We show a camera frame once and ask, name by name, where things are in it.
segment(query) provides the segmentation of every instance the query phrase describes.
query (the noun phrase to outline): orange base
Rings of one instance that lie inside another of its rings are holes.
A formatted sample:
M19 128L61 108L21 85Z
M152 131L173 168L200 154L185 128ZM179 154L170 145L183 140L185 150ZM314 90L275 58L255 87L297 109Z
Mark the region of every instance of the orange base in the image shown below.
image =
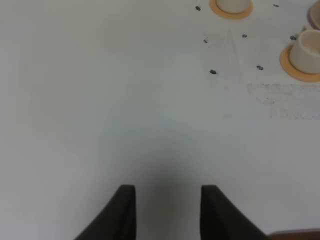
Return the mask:
M293 46L285 48L280 55L280 64L283 70L291 77L303 82L320 82L320 73L309 74L296 69L290 62L290 51Z
M240 12L240 13L229 13L229 12L221 10L218 7L217 0L210 0L210 8L212 11L214 11L215 14L217 14L218 16L220 16L222 18L238 20L238 19L244 19L244 18L248 17L252 13L252 11L254 9L254 5L251 2L250 6L247 10Z

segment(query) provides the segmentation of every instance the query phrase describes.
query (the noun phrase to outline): white table surface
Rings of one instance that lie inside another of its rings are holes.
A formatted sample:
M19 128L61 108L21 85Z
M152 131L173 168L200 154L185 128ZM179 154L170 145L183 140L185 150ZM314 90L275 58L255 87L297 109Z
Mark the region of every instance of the white table surface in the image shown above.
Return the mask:
M0 239L72 240L123 183L138 240L199 240L202 184L266 234L319 227L320 85L279 64L311 4L2 0Z

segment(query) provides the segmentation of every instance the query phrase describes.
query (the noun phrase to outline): small black bolt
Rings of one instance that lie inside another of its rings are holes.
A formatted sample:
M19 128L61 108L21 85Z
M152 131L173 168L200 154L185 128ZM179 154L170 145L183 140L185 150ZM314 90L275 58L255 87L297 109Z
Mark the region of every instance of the small black bolt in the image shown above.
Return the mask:
M263 69L264 69L264 68L263 68L262 66L260 66L260 65L257 65L256 68L259 69L259 70L263 70Z

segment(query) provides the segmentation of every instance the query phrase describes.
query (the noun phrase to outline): white plastic cup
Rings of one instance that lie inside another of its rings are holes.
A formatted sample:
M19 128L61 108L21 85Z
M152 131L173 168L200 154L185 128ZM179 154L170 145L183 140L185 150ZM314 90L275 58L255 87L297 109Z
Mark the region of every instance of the white plastic cup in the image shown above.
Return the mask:
M307 74L320 73L320 30L303 31L290 52L292 65Z
M216 0L217 6L230 14L239 14L250 7L251 0Z

